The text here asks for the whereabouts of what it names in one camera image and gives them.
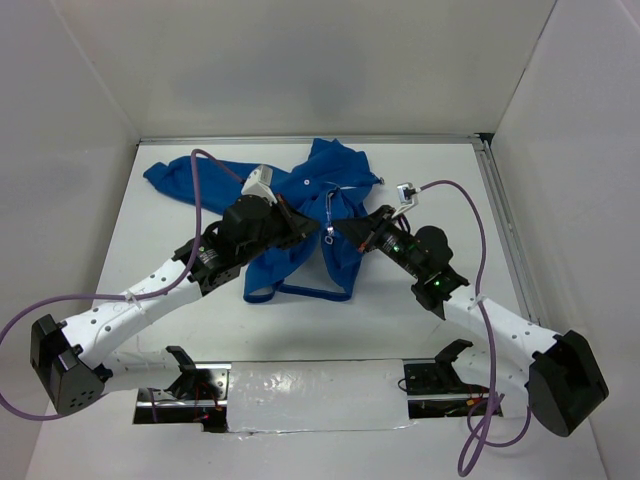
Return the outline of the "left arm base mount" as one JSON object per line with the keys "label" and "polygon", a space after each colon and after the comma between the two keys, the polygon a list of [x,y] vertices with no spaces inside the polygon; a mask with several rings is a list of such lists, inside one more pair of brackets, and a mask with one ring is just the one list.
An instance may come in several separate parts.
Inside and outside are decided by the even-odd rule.
{"label": "left arm base mount", "polygon": [[230,363],[196,362],[178,346],[164,350],[178,374],[166,387],[139,389],[135,425],[198,424],[204,432],[228,431]]}

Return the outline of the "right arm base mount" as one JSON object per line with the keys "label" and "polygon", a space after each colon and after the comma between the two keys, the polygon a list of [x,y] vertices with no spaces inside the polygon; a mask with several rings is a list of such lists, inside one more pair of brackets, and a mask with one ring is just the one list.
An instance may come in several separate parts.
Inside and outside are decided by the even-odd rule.
{"label": "right arm base mount", "polygon": [[398,388],[407,396],[410,419],[481,416],[486,410],[488,389],[484,383],[462,380],[453,362],[472,347],[467,340],[455,340],[434,358],[409,360]]}

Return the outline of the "blue zip-up jacket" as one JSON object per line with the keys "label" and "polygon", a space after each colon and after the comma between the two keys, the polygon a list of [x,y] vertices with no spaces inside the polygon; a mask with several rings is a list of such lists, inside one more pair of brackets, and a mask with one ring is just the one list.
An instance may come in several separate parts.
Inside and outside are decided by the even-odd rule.
{"label": "blue zip-up jacket", "polygon": [[333,302],[352,297],[362,256],[335,223],[367,214],[364,201],[381,180],[365,153],[316,139],[307,160],[290,171],[198,153],[156,163],[143,176],[158,192],[220,215],[174,253],[203,294],[243,274],[249,303],[278,292]]}

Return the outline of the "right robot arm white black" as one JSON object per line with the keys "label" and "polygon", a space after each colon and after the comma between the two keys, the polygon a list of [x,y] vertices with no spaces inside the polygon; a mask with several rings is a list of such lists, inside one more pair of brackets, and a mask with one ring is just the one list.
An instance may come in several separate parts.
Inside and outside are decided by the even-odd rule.
{"label": "right robot arm white black", "polygon": [[453,252],[445,232],[424,226],[410,234],[398,228],[384,205],[359,218],[336,220],[334,229],[361,252],[378,250],[408,272],[411,290],[427,311],[495,342],[507,363],[505,386],[526,394],[534,417],[567,437],[604,402],[609,390],[587,339],[574,330],[560,334],[531,323],[476,293],[449,264]]}

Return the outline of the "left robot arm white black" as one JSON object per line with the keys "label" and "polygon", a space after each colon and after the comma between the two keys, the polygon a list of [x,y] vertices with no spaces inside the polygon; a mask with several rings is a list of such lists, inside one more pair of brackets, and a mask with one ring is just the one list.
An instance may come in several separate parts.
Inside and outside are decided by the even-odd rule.
{"label": "left robot arm white black", "polygon": [[[319,230],[282,196],[269,202],[243,195],[199,238],[177,249],[162,266],[119,299],[57,321],[51,315],[31,328],[30,362],[57,414],[68,416],[96,402],[120,375],[162,368],[161,385],[176,399],[196,390],[197,374],[186,353],[123,359],[125,341],[169,313],[234,280],[241,269],[271,248],[287,250]],[[170,366],[170,361],[177,364]]]}

